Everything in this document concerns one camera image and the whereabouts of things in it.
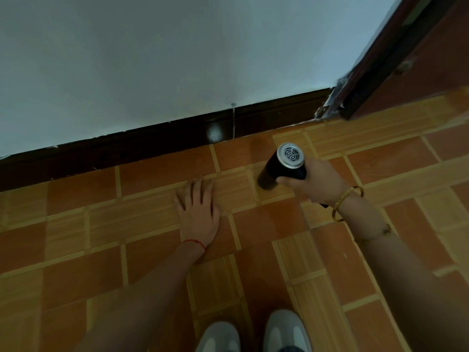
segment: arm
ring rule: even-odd
[[[312,201],[333,206],[350,188],[330,163],[308,159],[306,180],[278,178]],[[443,285],[395,234],[383,235],[387,224],[373,205],[352,193],[339,214],[370,266],[389,308],[414,351],[469,351],[469,311],[447,296]]]
[[[183,243],[161,265],[126,289],[114,308],[85,335],[75,352],[146,351],[165,307],[190,267],[204,253],[200,244],[184,240],[195,239],[207,247],[218,230],[220,210],[215,206],[212,212],[213,182],[205,190],[202,202],[201,184],[202,179],[197,180],[192,190],[192,183],[188,182],[185,207],[175,196]]]

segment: shoe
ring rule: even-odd
[[[240,352],[239,334],[229,322],[219,321],[207,327],[196,352]]]
[[[312,352],[309,337],[300,317],[290,310],[277,310],[267,321],[263,352],[278,352],[285,347],[291,351]]]

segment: black hair dryer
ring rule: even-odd
[[[278,185],[275,179],[279,176],[288,176],[299,180],[306,178],[303,151],[294,143],[280,145],[259,174],[257,184],[264,190],[272,190]]]

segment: baseboard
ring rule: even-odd
[[[331,89],[265,101],[0,160],[0,191],[48,182],[312,120]]]

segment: tiled floor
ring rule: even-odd
[[[282,142],[362,184],[425,265],[469,301],[469,89],[0,193],[0,350],[66,351],[179,243],[173,190],[215,178],[220,232],[150,351],[190,351],[218,319],[259,344],[276,308],[316,351],[408,351],[343,223],[286,187],[255,185]]]

